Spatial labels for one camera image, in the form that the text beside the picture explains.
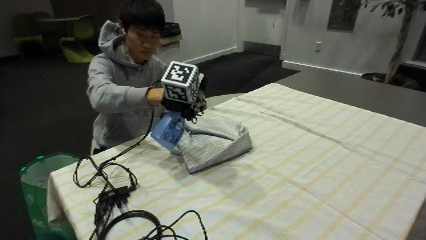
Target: wall outlet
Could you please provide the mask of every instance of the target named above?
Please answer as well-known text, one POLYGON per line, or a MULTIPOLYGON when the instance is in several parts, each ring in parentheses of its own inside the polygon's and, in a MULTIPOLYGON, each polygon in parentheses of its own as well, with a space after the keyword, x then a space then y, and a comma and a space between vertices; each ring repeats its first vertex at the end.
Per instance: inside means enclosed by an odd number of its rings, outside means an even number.
POLYGON ((322 42, 315 42, 315 52, 320 52, 322 42))

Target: green trash can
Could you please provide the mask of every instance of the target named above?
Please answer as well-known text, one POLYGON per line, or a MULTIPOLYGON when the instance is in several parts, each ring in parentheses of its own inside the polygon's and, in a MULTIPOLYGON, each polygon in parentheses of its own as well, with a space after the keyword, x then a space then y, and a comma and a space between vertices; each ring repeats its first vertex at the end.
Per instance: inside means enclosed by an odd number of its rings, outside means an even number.
POLYGON ((67 221, 47 223, 46 185, 54 170, 78 161, 78 157, 55 153, 37 157, 19 171, 21 188, 29 219, 38 240, 73 240, 75 234, 67 221))

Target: striped tablecloth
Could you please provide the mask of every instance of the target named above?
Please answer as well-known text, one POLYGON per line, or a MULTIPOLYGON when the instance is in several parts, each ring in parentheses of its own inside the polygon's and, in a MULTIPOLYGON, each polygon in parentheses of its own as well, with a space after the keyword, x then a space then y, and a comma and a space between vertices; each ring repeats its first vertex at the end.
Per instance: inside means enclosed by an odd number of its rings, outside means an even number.
MULTIPOLYGON (((180 159, 148 139, 117 159, 139 181, 129 210, 146 210, 170 224, 192 209, 208 239, 424 238, 426 128, 279 84, 207 109, 203 117, 222 116, 248 128, 251 151, 188 175, 180 159)), ((95 155, 95 161, 129 144, 95 155)), ((65 216, 78 239, 87 239, 102 182, 79 189, 73 171, 74 165, 50 175, 47 213, 50 220, 65 216)), ((86 162, 81 180, 91 175, 86 162)), ((109 175, 113 184, 127 185, 118 169, 109 175)), ((139 239, 151 227, 125 221, 109 239, 139 239)), ((174 230, 202 239, 194 215, 174 230)))

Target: folded cloth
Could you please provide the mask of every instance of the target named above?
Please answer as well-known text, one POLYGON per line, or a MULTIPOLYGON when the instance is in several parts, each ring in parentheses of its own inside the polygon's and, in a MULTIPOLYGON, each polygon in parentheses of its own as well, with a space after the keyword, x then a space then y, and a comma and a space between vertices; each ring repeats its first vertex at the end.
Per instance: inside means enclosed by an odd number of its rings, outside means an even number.
POLYGON ((251 149, 248 130, 227 118, 199 118, 186 122, 182 138, 176 144, 187 172, 200 172, 234 159, 251 149))

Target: young man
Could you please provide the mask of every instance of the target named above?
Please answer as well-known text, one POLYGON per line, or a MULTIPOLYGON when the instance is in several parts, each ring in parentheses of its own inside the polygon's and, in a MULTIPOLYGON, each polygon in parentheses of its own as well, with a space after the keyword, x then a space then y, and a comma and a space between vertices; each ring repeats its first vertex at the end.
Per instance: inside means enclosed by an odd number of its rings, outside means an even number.
POLYGON ((163 25, 155 0, 127 0, 119 9, 119 23, 106 21, 102 26, 102 53, 94 56, 87 71, 86 93, 99 113, 93 123, 93 154, 143 135, 151 110, 152 126, 164 110, 159 105, 163 89, 151 88, 166 70, 154 56, 163 25))

